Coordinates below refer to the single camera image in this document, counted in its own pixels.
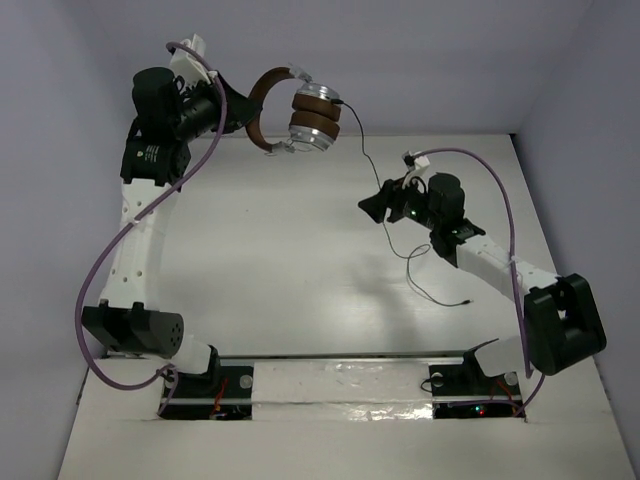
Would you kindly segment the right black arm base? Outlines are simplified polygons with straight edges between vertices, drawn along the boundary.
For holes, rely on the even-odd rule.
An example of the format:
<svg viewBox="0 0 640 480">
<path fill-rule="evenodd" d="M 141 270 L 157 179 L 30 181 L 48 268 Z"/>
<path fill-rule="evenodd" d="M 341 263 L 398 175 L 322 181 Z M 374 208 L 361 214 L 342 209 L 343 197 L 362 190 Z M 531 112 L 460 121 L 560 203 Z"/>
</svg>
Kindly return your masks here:
<svg viewBox="0 0 640 480">
<path fill-rule="evenodd" d="M 464 351 L 458 363 L 432 364 L 420 383 L 431 395 L 436 420 L 473 420 L 484 418 L 522 418 L 524 404 L 518 377 L 511 373 L 487 376 L 476 358 L 477 351 L 488 342 Z"/>
</svg>

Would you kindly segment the brown silver headphones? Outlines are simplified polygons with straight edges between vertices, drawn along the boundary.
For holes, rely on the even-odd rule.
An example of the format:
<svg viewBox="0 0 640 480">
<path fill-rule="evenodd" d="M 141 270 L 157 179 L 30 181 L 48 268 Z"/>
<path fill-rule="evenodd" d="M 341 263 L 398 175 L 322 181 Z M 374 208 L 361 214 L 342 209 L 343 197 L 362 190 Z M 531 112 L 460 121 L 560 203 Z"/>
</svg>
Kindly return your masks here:
<svg viewBox="0 0 640 480">
<path fill-rule="evenodd" d="M 289 138 L 268 141 L 261 130 L 261 113 L 272 88 L 287 80 L 301 81 L 293 96 L 289 120 Z M 317 83 L 302 68 L 294 65 L 275 67 L 265 72 L 252 87 L 248 99 L 255 102 L 258 113 L 245 126 L 249 140 L 267 155 L 309 151 L 327 151 L 340 133 L 339 120 L 342 100 L 340 95 L 325 84 Z"/>
</svg>

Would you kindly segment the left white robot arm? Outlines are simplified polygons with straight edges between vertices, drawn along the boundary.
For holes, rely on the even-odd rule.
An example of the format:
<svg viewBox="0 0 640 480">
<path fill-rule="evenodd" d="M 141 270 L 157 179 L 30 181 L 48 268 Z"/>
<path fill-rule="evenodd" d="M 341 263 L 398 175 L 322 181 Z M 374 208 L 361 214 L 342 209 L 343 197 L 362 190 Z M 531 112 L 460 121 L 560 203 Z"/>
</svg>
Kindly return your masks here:
<svg viewBox="0 0 640 480">
<path fill-rule="evenodd" d="M 211 158 L 192 164 L 190 143 L 211 131 L 216 139 L 245 126 L 255 102 L 214 70 L 197 73 L 152 67 L 133 77 L 136 115 L 120 169 L 119 231 L 99 255 L 78 294 L 74 327 L 87 365 L 92 336 L 105 349 L 163 361 L 162 375 L 187 376 L 200 394 L 215 392 L 222 370 L 215 349 L 186 334 L 183 317 L 160 306 L 158 277 L 166 230 L 184 184 Z"/>
</svg>

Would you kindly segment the aluminium rail left side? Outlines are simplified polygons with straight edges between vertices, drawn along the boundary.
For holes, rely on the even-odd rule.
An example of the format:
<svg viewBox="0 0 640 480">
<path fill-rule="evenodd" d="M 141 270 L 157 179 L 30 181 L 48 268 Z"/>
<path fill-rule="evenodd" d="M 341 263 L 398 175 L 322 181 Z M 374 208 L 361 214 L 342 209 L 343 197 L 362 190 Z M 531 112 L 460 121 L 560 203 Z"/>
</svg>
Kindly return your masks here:
<svg viewBox="0 0 640 480">
<path fill-rule="evenodd" d="M 112 350 L 170 358 L 180 346 L 183 321 L 163 312 L 159 300 L 162 251 L 175 205 L 167 149 L 141 138 L 127 140 L 120 176 L 125 233 L 90 329 Z"/>
</svg>

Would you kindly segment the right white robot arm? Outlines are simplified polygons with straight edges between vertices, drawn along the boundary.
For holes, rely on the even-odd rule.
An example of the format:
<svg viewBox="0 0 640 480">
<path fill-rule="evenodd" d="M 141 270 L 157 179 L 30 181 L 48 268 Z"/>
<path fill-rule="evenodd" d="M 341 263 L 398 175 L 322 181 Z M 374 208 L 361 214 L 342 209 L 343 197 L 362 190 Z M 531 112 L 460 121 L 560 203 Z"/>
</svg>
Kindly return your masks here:
<svg viewBox="0 0 640 480">
<path fill-rule="evenodd" d="M 544 271 L 499 246 L 466 218 L 465 192 L 457 177 L 437 173 L 428 181 L 417 176 L 387 180 L 358 206 L 377 224 L 408 219 L 427 228 L 440 258 L 514 303 L 519 337 L 499 341 L 494 350 L 463 366 L 461 378 L 470 391 L 483 393 L 497 382 L 498 371 L 508 367 L 499 357 L 509 356 L 514 346 L 522 349 L 524 368 L 546 376 L 606 348 L 588 281 L 578 274 Z"/>
</svg>

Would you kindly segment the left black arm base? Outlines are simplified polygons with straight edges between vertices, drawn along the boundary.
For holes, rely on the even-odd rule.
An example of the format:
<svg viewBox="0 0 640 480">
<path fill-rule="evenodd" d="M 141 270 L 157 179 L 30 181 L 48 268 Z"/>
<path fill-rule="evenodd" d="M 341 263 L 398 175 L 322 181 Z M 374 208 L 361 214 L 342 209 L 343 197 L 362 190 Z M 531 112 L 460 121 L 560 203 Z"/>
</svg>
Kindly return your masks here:
<svg viewBox="0 0 640 480">
<path fill-rule="evenodd" d="M 184 421 L 251 420 L 253 380 L 253 363 L 222 359 L 213 352 L 205 373 L 179 373 L 171 397 L 171 387 L 164 387 L 160 417 Z"/>
</svg>

